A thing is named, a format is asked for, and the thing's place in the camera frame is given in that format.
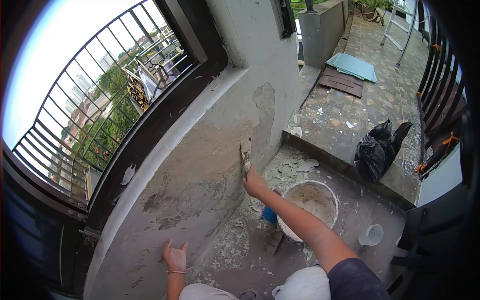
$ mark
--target window hinge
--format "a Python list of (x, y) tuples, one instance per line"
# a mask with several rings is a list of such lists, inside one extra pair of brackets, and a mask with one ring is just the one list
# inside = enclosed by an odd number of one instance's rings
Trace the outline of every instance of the window hinge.
[(84, 245), (88, 246), (90, 244), (92, 247), (95, 247), (95, 243), (100, 238), (100, 234), (102, 234), (100, 230), (95, 230), (89, 226), (85, 226), (83, 230), (79, 229), (78, 232), (82, 233), (85, 238)]

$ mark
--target hand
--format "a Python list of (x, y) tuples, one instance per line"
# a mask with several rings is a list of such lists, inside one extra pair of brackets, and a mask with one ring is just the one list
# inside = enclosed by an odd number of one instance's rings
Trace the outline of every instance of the hand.
[(268, 183), (262, 176), (257, 174), (257, 165), (252, 165), (247, 174), (247, 178), (243, 178), (243, 187), (248, 195), (261, 200), (266, 194), (272, 190), (268, 187)]
[(185, 243), (181, 249), (171, 248), (172, 239), (169, 239), (163, 248), (163, 259), (167, 262), (169, 271), (185, 271), (187, 269), (187, 248)]

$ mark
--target blue object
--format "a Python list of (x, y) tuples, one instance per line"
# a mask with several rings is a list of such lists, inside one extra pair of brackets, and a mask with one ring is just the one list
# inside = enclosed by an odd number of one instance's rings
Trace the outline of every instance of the blue object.
[(332, 56), (325, 62), (328, 65), (336, 67), (337, 71), (353, 75), (362, 80), (366, 79), (372, 82), (377, 82), (375, 75), (375, 67), (364, 60), (358, 59), (342, 52)]
[(276, 213), (270, 207), (265, 206), (264, 212), (262, 213), (262, 219), (265, 219), (272, 224), (276, 224)]

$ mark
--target concrete pillar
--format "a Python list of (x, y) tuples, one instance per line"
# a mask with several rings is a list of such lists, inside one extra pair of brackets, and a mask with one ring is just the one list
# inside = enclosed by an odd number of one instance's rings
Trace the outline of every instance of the concrete pillar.
[(324, 69), (345, 29), (344, 1), (329, 0), (314, 9), (316, 13), (298, 13), (303, 57), (306, 65)]

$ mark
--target wrist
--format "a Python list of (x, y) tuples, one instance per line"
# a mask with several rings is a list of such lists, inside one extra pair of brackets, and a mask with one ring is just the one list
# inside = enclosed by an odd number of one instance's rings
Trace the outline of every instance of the wrist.
[(271, 195), (272, 193), (275, 193), (275, 192), (270, 188), (265, 188), (259, 193), (259, 196), (260, 196), (259, 200), (263, 202), (264, 199), (268, 198), (268, 196)]

